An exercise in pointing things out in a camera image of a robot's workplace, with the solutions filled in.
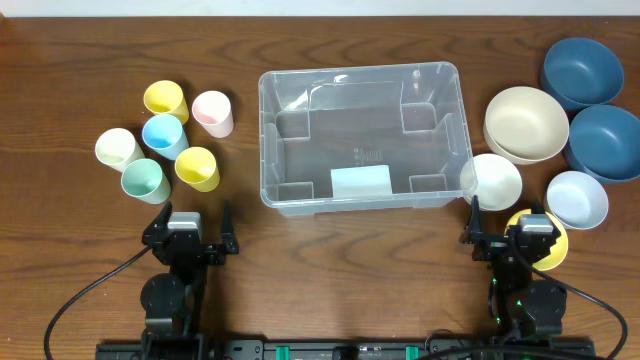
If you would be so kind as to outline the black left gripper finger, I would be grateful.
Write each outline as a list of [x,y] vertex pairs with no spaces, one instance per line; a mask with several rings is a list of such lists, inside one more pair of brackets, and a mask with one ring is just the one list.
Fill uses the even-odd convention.
[[168,229],[168,222],[172,214],[172,203],[167,201],[155,219],[147,226],[148,235],[163,234]]
[[232,211],[229,202],[224,203],[220,234],[225,246],[235,245],[235,230],[232,223]]

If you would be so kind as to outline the light grey small bowl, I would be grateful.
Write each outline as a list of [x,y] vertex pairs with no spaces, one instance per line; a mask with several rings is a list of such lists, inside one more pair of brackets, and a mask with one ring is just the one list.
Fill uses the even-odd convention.
[[606,219],[609,198],[604,187],[593,177],[578,171],[565,171],[549,183],[544,206],[565,228],[589,230]]

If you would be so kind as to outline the white small bowl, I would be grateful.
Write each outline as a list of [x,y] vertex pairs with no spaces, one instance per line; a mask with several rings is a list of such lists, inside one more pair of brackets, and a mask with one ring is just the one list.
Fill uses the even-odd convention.
[[502,211],[514,205],[523,191],[520,172],[506,158],[486,153],[474,156],[461,170],[460,184],[468,204],[478,197],[485,211]]

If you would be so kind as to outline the beige large bowl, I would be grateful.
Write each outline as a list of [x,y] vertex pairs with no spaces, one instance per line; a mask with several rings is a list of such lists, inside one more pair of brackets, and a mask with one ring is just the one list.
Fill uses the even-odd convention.
[[492,152],[517,165],[556,156],[567,144],[569,120],[562,106],[542,90],[516,86],[489,102],[483,125]]

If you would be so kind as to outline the dark blue bowl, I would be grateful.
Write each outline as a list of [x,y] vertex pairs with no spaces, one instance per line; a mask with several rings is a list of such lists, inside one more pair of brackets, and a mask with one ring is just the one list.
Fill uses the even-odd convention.
[[573,170],[602,184],[639,177],[639,119],[612,105],[581,110],[570,124],[564,156]]
[[568,112],[612,102],[624,83],[624,68],[615,53],[584,37],[552,45],[540,72],[541,88]]

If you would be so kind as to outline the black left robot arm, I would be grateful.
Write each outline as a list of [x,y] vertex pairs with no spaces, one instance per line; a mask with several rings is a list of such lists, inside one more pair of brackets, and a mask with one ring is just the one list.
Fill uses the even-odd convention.
[[188,338],[195,334],[210,266],[221,266],[239,253],[231,206],[225,204],[219,243],[202,242],[201,215],[175,212],[166,203],[142,233],[142,243],[169,268],[150,278],[141,290],[147,339]]

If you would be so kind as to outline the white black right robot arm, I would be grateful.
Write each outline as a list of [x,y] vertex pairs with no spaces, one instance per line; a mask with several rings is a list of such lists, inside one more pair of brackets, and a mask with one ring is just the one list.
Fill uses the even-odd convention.
[[559,335],[567,294],[550,280],[535,280],[534,263],[548,257],[561,232],[543,213],[525,214],[504,234],[483,230],[479,199],[471,200],[471,212],[460,241],[472,244],[472,259],[489,264],[493,280],[489,312],[501,331],[515,340]]

